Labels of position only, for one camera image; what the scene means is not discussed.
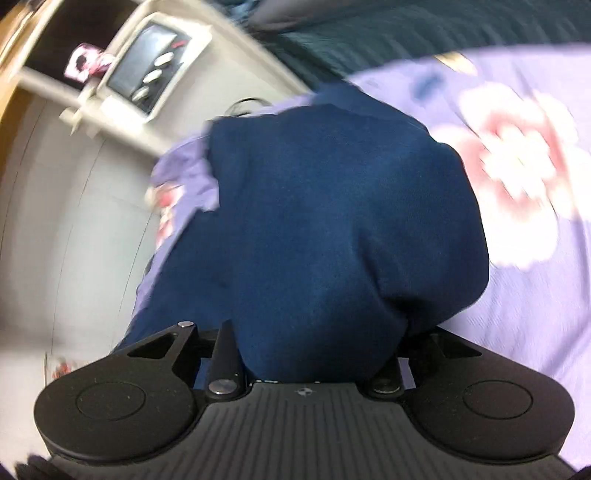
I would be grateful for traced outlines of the navy blue padded jacket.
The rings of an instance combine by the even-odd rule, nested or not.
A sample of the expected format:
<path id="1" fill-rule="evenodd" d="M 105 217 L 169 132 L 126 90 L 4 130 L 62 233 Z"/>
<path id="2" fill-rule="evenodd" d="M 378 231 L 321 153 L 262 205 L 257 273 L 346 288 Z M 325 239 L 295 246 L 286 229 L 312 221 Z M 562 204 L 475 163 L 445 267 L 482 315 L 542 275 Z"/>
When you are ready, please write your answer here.
<path id="1" fill-rule="evenodd" d="M 408 327 L 474 304 L 489 279 L 463 162 L 348 83 L 223 117 L 156 163 L 168 222 L 123 338 L 231 321 L 263 380 L 354 382 Z"/>

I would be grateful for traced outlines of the purple floral bed sheet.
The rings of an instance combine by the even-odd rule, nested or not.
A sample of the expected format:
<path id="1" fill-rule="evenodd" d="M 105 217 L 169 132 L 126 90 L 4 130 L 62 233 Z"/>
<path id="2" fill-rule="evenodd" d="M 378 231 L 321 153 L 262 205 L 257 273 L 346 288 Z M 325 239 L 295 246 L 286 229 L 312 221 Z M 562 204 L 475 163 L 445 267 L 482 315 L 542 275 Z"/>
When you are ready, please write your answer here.
<path id="1" fill-rule="evenodd" d="M 491 258 L 481 299 L 446 328 L 561 383 L 590 412 L 590 50 L 513 47 L 353 74 L 451 145 Z"/>

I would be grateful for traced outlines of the pink floral small item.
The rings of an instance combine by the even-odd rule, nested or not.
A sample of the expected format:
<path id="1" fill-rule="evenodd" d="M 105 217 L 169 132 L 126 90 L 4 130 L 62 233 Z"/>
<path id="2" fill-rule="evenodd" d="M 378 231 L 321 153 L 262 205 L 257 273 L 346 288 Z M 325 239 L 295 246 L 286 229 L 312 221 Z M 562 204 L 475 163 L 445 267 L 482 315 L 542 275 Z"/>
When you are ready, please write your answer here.
<path id="1" fill-rule="evenodd" d="M 90 79 L 101 79 L 115 57 L 105 53 L 98 47 L 82 43 L 78 45 L 69 57 L 64 70 L 64 76 L 80 84 Z"/>

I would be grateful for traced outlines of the wooden wardrobe frame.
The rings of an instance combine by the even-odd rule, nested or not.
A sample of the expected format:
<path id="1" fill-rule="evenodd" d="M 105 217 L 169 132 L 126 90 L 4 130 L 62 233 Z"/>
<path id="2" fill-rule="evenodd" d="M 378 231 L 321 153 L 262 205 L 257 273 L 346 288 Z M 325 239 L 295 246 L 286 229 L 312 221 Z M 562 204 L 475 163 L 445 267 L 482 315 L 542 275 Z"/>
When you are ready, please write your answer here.
<path id="1" fill-rule="evenodd" d="M 18 90 L 18 75 L 61 1 L 1 2 L 1 175 L 29 95 Z"/>

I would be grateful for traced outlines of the white machine with control panel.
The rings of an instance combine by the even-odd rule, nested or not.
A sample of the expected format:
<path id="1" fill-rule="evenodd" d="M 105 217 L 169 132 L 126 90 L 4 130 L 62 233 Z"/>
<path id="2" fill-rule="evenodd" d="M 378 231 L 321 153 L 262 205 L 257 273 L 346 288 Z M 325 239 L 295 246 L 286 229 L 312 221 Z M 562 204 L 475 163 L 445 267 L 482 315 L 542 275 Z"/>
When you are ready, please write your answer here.
<path id="1" fill-rule="evenodd" d="M 105 133 L 153 156 L 222 115 L 307 92 L 304 82 L 205 1 L 61 1 L 19 86 L 64 105 L 72 130 Z M 64 70 L 87 43 L 115 57 L 85 84 Z"/>

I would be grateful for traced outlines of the teal bed skirt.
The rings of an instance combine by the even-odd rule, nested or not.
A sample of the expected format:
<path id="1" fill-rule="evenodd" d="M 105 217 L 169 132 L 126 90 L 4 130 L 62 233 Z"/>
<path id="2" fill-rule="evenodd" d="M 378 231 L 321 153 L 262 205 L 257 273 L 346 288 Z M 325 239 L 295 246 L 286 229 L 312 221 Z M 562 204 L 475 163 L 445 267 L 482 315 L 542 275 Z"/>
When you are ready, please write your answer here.
<path id="1" fill-rule="evenodd" d="M 394 60 L 587 43 L 587 1 L 263 1 L 247 28 L 308 87 Z"/>

